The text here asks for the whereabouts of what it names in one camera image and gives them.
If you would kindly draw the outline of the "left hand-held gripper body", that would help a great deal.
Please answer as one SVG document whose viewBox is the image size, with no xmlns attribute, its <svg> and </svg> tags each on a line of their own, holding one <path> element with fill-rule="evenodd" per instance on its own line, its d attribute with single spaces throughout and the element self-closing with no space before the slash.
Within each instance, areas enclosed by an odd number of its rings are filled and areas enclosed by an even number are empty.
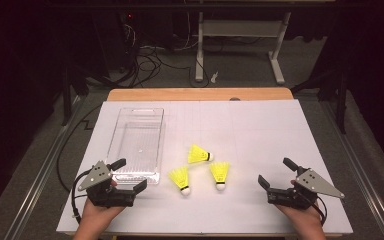
<svg viewBox="0 0 384 240">
<path fill-rule="evenodd" d="M 86 191 L 87 197 L 95 206 L 101 207 L 132 207 L 136 198 L 133 190 L 118 189 L 113 181 L 110 164 L 98 161 L 86 174 L 86 178 L 78 187 Z"/>
</svg>

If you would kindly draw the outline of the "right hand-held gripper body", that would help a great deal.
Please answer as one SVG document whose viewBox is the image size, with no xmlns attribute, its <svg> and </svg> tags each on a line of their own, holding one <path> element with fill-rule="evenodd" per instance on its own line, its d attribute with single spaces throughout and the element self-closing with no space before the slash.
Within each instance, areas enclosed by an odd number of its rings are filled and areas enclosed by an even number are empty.
<svg viewBox="0 0 384 240">
<path fill-rule="evenodd" d="M 302 166 L 290 166 L 296 173 L 292 188 L 276 189 L 266 183 L 267 201 L 269 204 L 292 207 L 294 209 L 306 210 L 313 206 L 319 194 L 344 198 L 345 195 L 331 183 L 320 176 L 311 168 Z"/>
</svg>

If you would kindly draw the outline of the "clear plastic container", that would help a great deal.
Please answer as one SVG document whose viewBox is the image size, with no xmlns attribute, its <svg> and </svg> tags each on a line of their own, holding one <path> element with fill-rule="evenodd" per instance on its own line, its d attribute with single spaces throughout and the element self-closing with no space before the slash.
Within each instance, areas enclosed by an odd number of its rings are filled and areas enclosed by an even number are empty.
<svg viewBox="0 0 384 240">
<path fill-rule="evenodd" d="M 125 159 L 123 167 L 113 170 L 118 184 L 160 180 L 160 159 L 164 134 L 163 108 L 122 108 L 119 111 L 107 163 Z"/>
</svg>

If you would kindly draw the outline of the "yellow shuttlecock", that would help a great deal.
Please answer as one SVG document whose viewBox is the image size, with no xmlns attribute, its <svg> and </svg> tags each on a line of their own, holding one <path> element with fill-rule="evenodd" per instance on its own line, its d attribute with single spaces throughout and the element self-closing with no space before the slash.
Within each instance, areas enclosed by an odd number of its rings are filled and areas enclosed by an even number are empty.
<svg viewBox="0 0 384 240">
<path fill-rule="evenodd" d="M 214 155 L 198 145 L 193 144 L 189 149 L 187 160 L 189 163 L 213 161 Z"/>
<path fill-rule="evenodd" d="M 183 196 L 188 196 L 191 193 L 189 187 L 188 168 L 186 166 L 174 169 L 169 172 L 169 178 L 179 188 Z"/>
<path fill-rule="evenodd" d="M 226 179 L 229 168 L 229 162 L 213 162 L 210 164 L 210 171 L 218 191 L 223 191 L 226 188 Z"/>
</svg>

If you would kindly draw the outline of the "person's right hand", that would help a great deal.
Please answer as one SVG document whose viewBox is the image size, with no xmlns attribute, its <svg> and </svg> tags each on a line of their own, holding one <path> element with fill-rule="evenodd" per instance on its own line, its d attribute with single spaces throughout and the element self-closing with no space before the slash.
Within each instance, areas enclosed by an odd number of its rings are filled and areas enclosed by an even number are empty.
<svg viewBox="0 0 384 240">
<path fill-rule="evenodd" d="M 309 207 L 306 210 L 298 210 L 292 207 L 277 205 L 277 208 L 287 216 L 295 230 L 322 229 L 320 215 L 313 207 Z"/>
</svg>

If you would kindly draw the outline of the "person's left hand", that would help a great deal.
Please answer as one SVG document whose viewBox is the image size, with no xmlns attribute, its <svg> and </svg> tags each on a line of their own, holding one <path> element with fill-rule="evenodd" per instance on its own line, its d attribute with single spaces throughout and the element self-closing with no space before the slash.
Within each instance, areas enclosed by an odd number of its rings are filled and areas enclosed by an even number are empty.
<svg viewBox="0 0 384 240">
<path fill-rule="evenodd" d="M 113 219 L 115 219 L 124 207 L 101 207 L 95 206 L 90 199 L 85 201 L 82 220 L 80 221 L 78 231 L 86 232 L 89 235 L 100 234 L 108 228 Z"/>
</svg>

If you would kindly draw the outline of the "black metal stand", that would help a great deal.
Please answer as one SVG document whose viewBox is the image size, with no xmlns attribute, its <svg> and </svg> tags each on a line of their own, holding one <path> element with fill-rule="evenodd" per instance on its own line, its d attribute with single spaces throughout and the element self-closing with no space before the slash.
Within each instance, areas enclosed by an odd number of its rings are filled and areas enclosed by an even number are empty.
<svg viewBox="0 0 384 240">
<path fill-rule="evenodd" d="M 336 100 L 335 121 L 342 134 L 345 130 L 346 92 L 348 78 L 344 71 L 339 68 L 326 70 L 322 73 L 312 74 L 310 78 L 291 88 L 296 94 L 304 89 L 318 89 L 316 94 L 319 101 Z"/>
<path fill-rule="evenodd" d="M 87 96 L 89 93 L 85 72 L 76 64 L 66 65 L 62 72 L 63 126 L 68 124 L 72 116 L 71 90 L 79 96 Z"/>
</svg>

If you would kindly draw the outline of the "dark computer tower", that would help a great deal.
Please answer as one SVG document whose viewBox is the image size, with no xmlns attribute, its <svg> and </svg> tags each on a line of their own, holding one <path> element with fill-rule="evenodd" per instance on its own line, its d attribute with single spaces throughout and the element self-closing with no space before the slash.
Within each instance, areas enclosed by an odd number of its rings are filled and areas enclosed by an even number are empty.
<svg viewBox="0 0 384 240">
<path fill-rule="evenodd" d="M 93 21 L 108 70 L 130 69 L 134 65 L 136 49 L 130 28 L 118 12 L 98 12 Z"/>
</svg>

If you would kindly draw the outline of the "aluminium rail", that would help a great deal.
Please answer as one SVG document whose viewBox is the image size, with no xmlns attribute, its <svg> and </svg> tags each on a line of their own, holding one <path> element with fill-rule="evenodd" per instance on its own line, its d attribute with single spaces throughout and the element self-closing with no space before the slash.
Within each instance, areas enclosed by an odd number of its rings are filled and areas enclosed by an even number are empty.
<svg viewBox="0 0 384 240">
<path fill-rule="evenodd" d="M 68 139 L 68 131 L 84 101 L 84 97 L 76 96 L 69 104 L 72 113 L 67 120 L 64 120 L 63 123 L 58 126 L 58 133 L 53 138 L 53 142 L 47 150 L 40 168 L 36 172 L 33 170 L 23 170 L 23 173 L 31 173 L 34 180 L 31 182 L 23 202 L 5 234 L 4 240 L 19 240 L 49 179 L 52 169 L 56 166 L 57 155 L 62 152 L 63 143 Z"/>
<path fill-rule="evenodd" d="M 384 236 L 384 203 L 376 192 L 373 184 L 370 182 L 370 177 L 364 171 L 363 166 L 361 165 L 360 158 L 357 156 L 355 150 L 353 149 L 350 140 L 348 137 L 341 132 L 339 129 L 335 112 L 331 105 L 326 102 L 322 102 L 321 106 L 325 111 L 329 121 L 331 122 L 336 134 L 338 135 L 341 144 L 346 152 L 347 160 L 349 162 L 351 171 L 354 175 L 354 178 L 360 188 L 362 195 L 365 198 L 365 201 L 371 211 L 371 215 L 376 220 L 378 227 L 380 228 L 382 235 Z"/>
</svg>

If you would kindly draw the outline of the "white metal desk frame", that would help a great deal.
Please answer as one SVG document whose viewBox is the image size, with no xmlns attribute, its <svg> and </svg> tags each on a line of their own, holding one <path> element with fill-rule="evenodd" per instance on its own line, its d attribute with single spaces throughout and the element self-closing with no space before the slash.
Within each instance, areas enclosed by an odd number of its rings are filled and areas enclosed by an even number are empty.
<svg viewBox="0 0 384 240">
<path fill-rule="evenodd" d="M 254 20 L 205 20 L 202 12 L 198 18 L 198 41 L 196 54 L 195 80 L 204 80 L 204 51 L 205 37 L 257 37 L 275 38 L 276 46 L 268 52 L 268 59 L 278 85 L 283 85 L 285 79 L 278 61 L 278 55 L 289 25 L 291 13 L 283 15 L 282 20 L 254 21 Z"/>
</svg>

